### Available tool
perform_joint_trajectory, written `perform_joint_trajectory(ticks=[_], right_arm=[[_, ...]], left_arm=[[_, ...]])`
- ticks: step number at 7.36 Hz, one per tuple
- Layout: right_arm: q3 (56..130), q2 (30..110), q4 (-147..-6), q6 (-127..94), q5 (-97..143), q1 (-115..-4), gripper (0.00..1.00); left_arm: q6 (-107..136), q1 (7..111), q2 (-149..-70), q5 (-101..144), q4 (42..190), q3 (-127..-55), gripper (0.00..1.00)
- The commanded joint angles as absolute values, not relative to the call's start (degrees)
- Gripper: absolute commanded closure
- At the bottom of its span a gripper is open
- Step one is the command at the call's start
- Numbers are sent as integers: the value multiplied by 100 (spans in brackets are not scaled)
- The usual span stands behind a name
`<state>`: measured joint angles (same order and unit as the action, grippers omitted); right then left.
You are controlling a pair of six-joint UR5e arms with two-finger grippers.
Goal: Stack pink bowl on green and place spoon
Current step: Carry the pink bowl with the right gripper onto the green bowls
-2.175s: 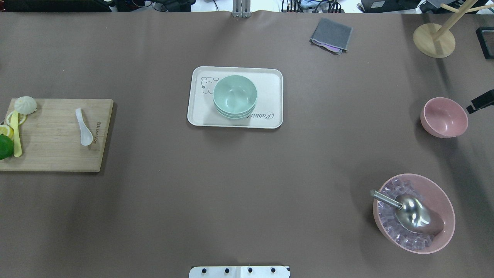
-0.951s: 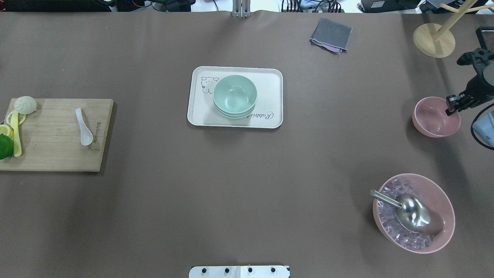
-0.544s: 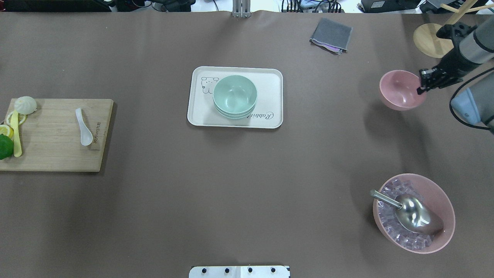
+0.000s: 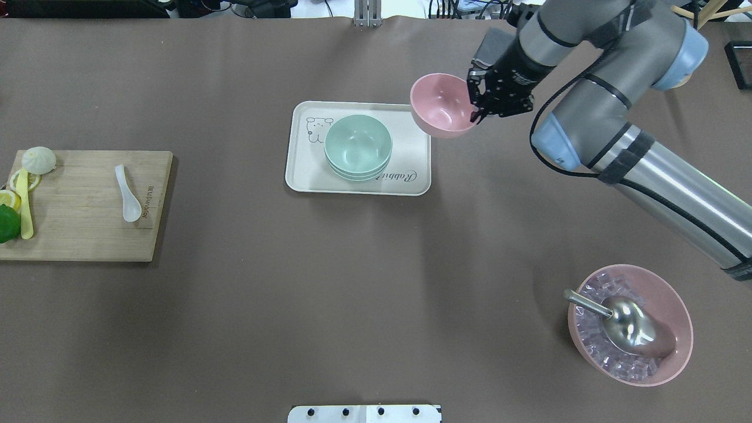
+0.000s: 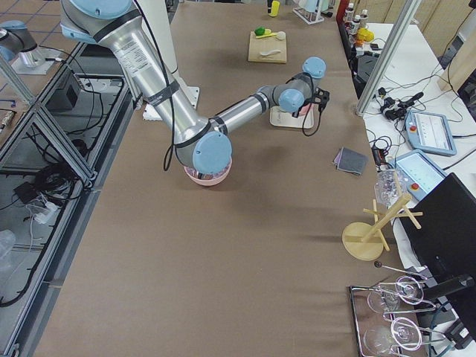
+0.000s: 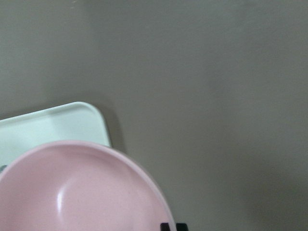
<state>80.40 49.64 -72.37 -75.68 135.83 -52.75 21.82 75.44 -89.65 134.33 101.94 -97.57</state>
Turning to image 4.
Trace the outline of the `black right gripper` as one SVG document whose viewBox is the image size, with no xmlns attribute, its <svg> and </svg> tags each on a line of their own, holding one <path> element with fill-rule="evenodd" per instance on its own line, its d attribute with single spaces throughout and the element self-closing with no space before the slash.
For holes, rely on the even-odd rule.
<svg viewBox="0 0 752 423">
<path fill-rule="evenodd" d="M 531 112 L 533 89 L 553 69 L 527 56 L 513 35 L 484 36 L 467 74 L 468 98 L 476 109 L 471 123 L 480 124 L 489 115 Z"/>
</svg>

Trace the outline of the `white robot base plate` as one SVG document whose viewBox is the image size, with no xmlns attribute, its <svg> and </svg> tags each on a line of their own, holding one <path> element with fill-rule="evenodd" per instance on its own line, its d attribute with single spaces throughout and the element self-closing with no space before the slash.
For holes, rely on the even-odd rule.
<svg viewBox="0 0 752 423">
<path fill-rule="evenodd" d="M 296 406 L 287 422 L 443 422 L 441 406 L 432 404 L 357 404 Z"/>
</svg>

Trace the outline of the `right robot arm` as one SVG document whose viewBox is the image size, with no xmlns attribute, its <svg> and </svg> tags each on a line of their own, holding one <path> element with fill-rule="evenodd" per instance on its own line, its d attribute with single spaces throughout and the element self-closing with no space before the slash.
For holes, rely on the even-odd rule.
<svg viewBox="0 0 752 423">
<path fill-rule="evenodd" d="M 662 1 L 546 1 L 513 34 L 489 30 L 466 76 L 472 123 L 533 110 L 533 91 L 578 46 L 599 58 L 539 108 L 529 144 L 548 167 L 614 187 L 750 281 L 750 205 L 632 119 L 650 91 L 679 86 L 707 39 Z"/>
</svg>

